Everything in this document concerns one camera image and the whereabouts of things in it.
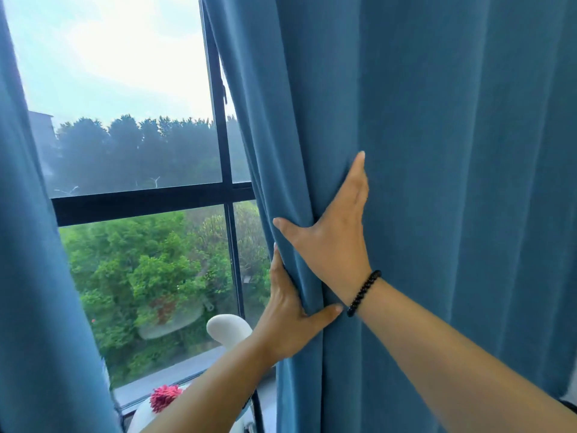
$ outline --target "black window frame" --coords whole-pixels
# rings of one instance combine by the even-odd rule
[[[251,182],[233,182],[228,149],[226,114],[224,111],[226,91],[220,75],[220,57],[203,0],[198,0],[198,5],[203,27],[208,81],[218,138],[222,181],[148,190],[57,197],[52,198],[51,201],[59,227],[223,205],[233,286],[237,299],[237,311],[238,315],[244,319],[245,310],[233,204],[235,202],[254,200],[255,193]],[[203,372],[199,371],[194,375],[183,377],[173,384],[183,384]],[[149,396],[149,394],[142,395],[138,400],[120,407],[123,416],[133,415],[138,405]],[[263,416],[256,390],[251,399],[257,432],[264,433]]]

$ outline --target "hand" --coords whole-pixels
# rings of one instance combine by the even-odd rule
[[[365,153],[359,152],[339,192],[317,223],[301,228],[287,219],[273,219],[314,274],[345,304],[353,301],[371,274],[362,229],[368,196]]]
[[[270,300],[250,337],[263,348],[272,366],[298,353],[342,310],[336,304],[308,317],[275,243],[270,264]]]

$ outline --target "blue curtain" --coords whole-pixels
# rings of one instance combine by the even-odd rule
[[[336,299],[271,220],[311,225],[364,149],[372,266],[562,395],[577,349],[577,0],[204,2],[269,243],[307,312]],[[439,429],[358,320],[279,365],[278,385],[281,433]]]
[[[44,181],[0,0],[0,428],[119,431]]]

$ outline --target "black beaded bracelet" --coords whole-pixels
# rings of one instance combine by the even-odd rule
[[[359,293],[357,293],[357,297],[355,298],[355,300],[353,301],[353,303],[351,304],[351,306],[347,310],[347,316],[348,317],[351,318],[355,315],[355,313],[357,312],[358,306],[361,305],[361,301],[363,300],[363,298],[366,295],[366,292],[371,288],[371,286],[374,284],[375,281],[377,281],[377,278],[379,278],[380,276],[381,276],[381,271],[375,270],[367,278],[365,283],[362,285],[361,290],[359,290]]]

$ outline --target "window pane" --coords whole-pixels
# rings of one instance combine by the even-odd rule
[[[234,109],[233,99],[230,96],[228,82],[222,65],[220,75],[224,82],[226,99],[224,103],[224,113],[226,114],[226,131],[228,135],[228,150],[230,151],[230,167],[233,174],[233,182],[249,182],[249,164],[246,160],[245,147],[242,142],[241,128],[238,125],[237,112]]]
[[[62,227],[60,234],[113,388],[215,348],[202,359],[218,357],[223,349],[206,322],[237,310],[222,206]],[[171,376],[200,370],[187,361]],[[171,382],[141,384],[136,397]]]
[[[50,197],[220,182],[198,0],[4,0]]]
[[[270,297],[270,259],[256,202],[234,204],[245,317],[255,327]]]

